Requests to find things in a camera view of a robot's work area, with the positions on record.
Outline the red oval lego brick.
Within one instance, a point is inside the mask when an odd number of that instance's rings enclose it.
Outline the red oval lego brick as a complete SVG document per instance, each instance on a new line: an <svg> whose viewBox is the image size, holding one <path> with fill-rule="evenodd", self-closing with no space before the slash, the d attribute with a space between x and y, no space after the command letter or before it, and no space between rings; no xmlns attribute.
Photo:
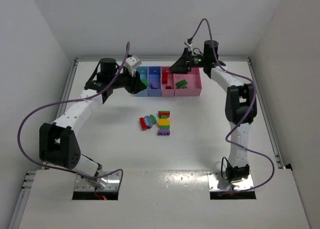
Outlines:
<svg viewBox="0 0 320 229"><path fill-rule="evenodd" d="M168 84L168 73L163 73L162 74L161 83L163 85L167 85Z"/></svg>

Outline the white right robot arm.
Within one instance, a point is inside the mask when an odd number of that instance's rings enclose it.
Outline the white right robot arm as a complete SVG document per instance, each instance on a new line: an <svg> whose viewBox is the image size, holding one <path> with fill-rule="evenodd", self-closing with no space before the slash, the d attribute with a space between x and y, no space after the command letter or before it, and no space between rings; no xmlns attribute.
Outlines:
<svg viewBox="0 0 320 229"><path fill-rule="evenodd" d="M203 53L193 54L193 41L185 41L181 57L169 68L174 75L190 74L196 67L215 81L226 93L225 116L230 123L226 141L230 143L228 158L223 158L226 168L221 169L221 177L228 181L238 181L249 176L250 166L247 156L249 130L257 115L256 88L252 81L243 83L242 76L227 70L218 59L218 42L206 40Z"/></svg>

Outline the green studded lego plate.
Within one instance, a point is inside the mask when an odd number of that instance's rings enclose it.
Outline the green studded lego plate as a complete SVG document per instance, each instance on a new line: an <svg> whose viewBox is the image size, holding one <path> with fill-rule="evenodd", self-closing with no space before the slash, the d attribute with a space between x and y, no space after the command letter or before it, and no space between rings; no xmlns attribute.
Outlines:
<svg viewBox="0 0 320 229"><path fill-rule="evenodd" d="M187 82L185 79L183 79L183 80L178 81L178 82L175 84L175 87L176 87L177 89L179 89L179 88L187 88L187 84L188 84L188 82Z"/></svg>

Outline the small green lego brick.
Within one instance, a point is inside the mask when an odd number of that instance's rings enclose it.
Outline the small green lego brick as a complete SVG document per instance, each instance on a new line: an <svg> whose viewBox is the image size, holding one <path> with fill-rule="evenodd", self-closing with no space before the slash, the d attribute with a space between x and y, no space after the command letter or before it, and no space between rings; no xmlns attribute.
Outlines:
<svg viewBox="0 0 320 229"><path fill-rule="evenodd" d="M148 87L148 82L147 82L145 79L141 79L141 82L142 82L146 87Z"/></svg>

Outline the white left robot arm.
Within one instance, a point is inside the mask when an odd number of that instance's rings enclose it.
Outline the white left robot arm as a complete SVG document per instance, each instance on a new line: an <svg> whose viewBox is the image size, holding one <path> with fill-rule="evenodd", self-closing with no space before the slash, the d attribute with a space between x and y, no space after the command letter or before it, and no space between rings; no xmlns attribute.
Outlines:
<svg viewBox="0 0 320 229"><path fill-rule="evenodd" d="M39 158L87 178L98 177L102 167L81 153L77 134L94 110L102 106L114 90L124 88L133 95L147 88L137 71L140 65L137 56L128 56L123 66L117 65L113 58L100 59L79 99L62 116L40 127Z"/></svg>

